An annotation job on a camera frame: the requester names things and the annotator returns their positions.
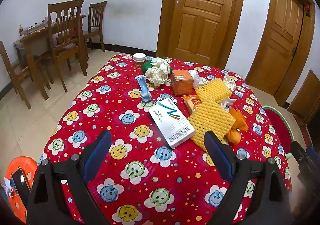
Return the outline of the orange wrapper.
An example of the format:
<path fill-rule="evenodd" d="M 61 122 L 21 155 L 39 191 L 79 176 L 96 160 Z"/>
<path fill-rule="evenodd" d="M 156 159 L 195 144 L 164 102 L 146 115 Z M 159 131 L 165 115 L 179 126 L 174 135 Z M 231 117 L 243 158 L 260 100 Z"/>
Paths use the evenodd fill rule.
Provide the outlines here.
<path fill-rule="evenodd" d="M 229 113 L 235 118 L 235 122 L 226 136 L 232 144 L 237 145 L 241 140 L 241 131 L 248 131 L 248 125 L 246 123 L 245 116 L 240 112 L 239 109 L 230 107 Z"/>

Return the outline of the yellow foam net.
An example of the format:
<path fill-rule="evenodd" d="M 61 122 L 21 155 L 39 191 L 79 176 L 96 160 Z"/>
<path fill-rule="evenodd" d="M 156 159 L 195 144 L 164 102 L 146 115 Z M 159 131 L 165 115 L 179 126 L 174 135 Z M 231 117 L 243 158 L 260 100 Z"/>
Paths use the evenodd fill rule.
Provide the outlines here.
<path fill-rule="evenodd" d="M 195 128 L 195 135 L 190 139 L 203 151 L 204 135 L 212 131 L 222 144 L 228 145 L 227 133 L 235 123 L 235 118 L 217 103 L 202 103 L 189 117 L 188 121 Z"/>
<path fill-rule="evenodd" d="M 213 79 L 208 83 L 197 87 L 195 92 L 202 102 L 220 102 L 230 97 L 232 94 L 231 90 L 219 78 Z"/>

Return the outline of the white tissue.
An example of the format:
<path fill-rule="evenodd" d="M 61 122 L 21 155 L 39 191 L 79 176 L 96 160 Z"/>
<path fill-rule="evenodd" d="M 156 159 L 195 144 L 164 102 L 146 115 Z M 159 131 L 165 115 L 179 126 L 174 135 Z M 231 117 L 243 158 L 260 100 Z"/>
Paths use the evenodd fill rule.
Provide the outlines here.
<path fill-rule="evenodd" d="M 220 101 L 220 106 L 227 112 L 229 112 L 230 106 L 232 106 L 236 102 L 236 99 L 231 99 L 229 97 Z"/>

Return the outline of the cream paper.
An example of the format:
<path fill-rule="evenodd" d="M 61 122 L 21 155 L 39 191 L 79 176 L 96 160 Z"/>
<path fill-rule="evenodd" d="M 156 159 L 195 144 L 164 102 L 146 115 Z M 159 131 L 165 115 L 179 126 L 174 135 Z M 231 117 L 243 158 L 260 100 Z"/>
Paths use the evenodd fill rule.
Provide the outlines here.
<path fill-rule="evenodd" d="M 225 86 L 231 90 L 231 92 L 233 92 L 237 87 L 235 80 L 231 79 L 231 76 L 229 75 L 225 75 L 222 81 Z"/>

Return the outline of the white cardboard box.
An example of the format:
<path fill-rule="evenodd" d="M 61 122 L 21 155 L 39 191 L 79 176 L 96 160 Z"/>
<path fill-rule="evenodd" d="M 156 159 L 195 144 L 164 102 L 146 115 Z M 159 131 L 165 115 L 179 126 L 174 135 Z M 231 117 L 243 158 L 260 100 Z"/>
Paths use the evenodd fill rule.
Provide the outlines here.
<path fill-rule="evenodd" d="M 195 128 L 171 98 L 158 101 L 149 109 L 149 114 L 172 149 L 175 149 L 196 133 Z"/>

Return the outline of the orange snack packet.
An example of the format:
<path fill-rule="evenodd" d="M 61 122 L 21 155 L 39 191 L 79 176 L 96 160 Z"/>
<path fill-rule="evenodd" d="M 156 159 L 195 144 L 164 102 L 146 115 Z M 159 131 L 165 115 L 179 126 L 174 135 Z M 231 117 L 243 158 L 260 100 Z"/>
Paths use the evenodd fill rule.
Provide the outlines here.
<path fill-rule="evenodd" d="M 182 96 L 182 99 L 189 114 L 192 114 L 202 103 L 198 95 Z"/>

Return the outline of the white plastic bag piece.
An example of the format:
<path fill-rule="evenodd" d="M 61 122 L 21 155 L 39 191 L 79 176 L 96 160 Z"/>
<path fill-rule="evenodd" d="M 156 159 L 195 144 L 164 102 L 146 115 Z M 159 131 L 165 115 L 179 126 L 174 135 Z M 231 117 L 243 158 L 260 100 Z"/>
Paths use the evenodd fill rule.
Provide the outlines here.
<path fill-rule="evenodd" d="M 201 80 L 196 70 L 189 70 L 189 74 L 193 78 L 193 88 L 201 87 L 204 85 L 204 82 Z"/>

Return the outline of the blue plastic shoehorn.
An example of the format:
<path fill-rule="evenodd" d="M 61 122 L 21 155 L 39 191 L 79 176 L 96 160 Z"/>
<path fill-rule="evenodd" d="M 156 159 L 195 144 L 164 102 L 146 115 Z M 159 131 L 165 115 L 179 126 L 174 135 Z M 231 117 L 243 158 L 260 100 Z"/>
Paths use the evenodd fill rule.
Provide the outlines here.
<path fill-rule="evenodd" d="M 149 91 L 149 88 L 147 86 L 146 78 L 145 77 L 138 77 L 137 81 L 138 81 L 139 86 L 140 86 L 142 101 L 144 101 L 144 102 L 151 101 L 152 100 L 152 95 L 151 95 L 151 93 Z"/>

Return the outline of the orange cardboard box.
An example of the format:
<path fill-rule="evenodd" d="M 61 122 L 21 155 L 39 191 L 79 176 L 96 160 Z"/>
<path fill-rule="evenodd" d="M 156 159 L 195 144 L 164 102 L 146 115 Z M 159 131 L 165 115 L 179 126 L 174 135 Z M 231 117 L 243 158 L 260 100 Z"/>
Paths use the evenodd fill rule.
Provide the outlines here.
<path fill-rule="evenodd" d="M 194 79 L 188 70 L 173 70 L 171 86 L 175 96 L 191 95 Z"/>

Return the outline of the cream paper ball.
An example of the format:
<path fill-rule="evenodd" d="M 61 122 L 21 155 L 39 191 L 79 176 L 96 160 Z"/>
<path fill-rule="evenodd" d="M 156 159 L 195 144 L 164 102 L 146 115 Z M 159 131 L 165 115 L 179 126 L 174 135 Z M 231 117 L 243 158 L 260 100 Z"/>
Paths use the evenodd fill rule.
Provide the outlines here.
<path fill-rule="evenodd" d="M 168 75 L 170 75 L 171 72 L 172 69 L 170 65 L 166 61 L 160 60 L 153 63 L 152 67 L 146 70 L 145 76 L 155 87 L 160 87 L 166 82 Z"/>

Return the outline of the orange plastic stool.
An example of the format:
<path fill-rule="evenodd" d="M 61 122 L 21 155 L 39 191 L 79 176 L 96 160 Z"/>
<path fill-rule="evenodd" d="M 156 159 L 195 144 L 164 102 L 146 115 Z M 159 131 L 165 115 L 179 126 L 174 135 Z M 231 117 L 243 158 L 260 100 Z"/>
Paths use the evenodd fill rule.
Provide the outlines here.
<path fill-rule="evenodd" d="M 19 156 L 8 165 L 5 175 L 7 198 L 13 213 L 24 224 L 27 223 L 27 205 L 37 163 L 30 157 Z"/>

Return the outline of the red bin with green rim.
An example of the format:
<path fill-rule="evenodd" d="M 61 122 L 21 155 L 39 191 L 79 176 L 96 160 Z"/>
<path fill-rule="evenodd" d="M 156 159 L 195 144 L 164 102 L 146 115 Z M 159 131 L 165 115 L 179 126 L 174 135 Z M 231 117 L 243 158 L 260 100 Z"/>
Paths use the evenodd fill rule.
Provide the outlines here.
<path fill-rule="evenodd" d="M 279 137 L 280 144 L 283 146 L 286 159 L 290 159 L 292 157 L 290 145 L 295 141 L 291 127 L 289 126 L 282 113 L 276 108 L 269 105 L 263 105 L 263 109 L 270 119 L 271 124 L 276 131 L 276 134 Z"/>

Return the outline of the small wooden cabinet door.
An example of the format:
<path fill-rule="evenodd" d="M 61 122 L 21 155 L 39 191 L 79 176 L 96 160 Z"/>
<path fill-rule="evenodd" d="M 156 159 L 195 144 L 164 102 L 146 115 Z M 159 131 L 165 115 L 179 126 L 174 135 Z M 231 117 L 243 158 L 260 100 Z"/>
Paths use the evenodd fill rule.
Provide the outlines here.
<path fill-rule="evenodd" d="M 309 70 L 303 85 L 287 110 L 299 117 L 302 125 L 308 125 L 319 111 L 319 96 L 319 79 L 312 70 Z"/>

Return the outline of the red smiley flower tablecloth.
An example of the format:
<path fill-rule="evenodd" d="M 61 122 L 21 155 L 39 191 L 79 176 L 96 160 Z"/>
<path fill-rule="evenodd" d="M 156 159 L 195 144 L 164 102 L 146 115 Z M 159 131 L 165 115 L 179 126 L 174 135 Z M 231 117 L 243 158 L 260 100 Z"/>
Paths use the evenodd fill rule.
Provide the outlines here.
<path fill-rule="evenodd" d="M 290 171 L 280 135 L 252 89 L 233 72 L 192 62 L 165 59 L 173 70 L 196 70 L 204 83 L 229 75 L 236 88 L 232 109 L 243 114 L 247 130 L 240 129 L 238 145 L 230 145 L 247 159 L 273 157 L 292 190 Z M 66 161 L 81 155 L 101 131 L 110 130 L 110 150 L 88 189 L 110 224 L 206 224 L 227 191 L 224 181 L 204 149 L 187 140 L 171 149 L 149 114 L 157 102 L 170 98 L 185 115 L 182 97 L 176 97 L 171 79 L 159 88 L 148 83 L 152 101 L 141 99 L 135 68 L 129 55 L 112 57 L 74 98 L 48 143 L 38 165 Z"/>

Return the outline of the wooden dining chair far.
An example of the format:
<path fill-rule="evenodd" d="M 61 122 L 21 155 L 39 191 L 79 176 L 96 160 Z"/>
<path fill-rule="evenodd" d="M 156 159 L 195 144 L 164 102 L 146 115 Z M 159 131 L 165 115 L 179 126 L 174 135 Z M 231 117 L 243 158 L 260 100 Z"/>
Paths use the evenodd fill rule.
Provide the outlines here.
<path fill-rule="evenodd" d="M 85 45 L 89 40 L 89 45 L 93 49 L 92 38 L 98 36 L 100 38 L 100 46 L 103 52 L 105 52 L 104 40 L 103 40 L 103 21 L 104 10 L 107 5 L 107 1 L 100 3 L 91 3 L 88 9 L 88 30 L 84 33 Z"/>

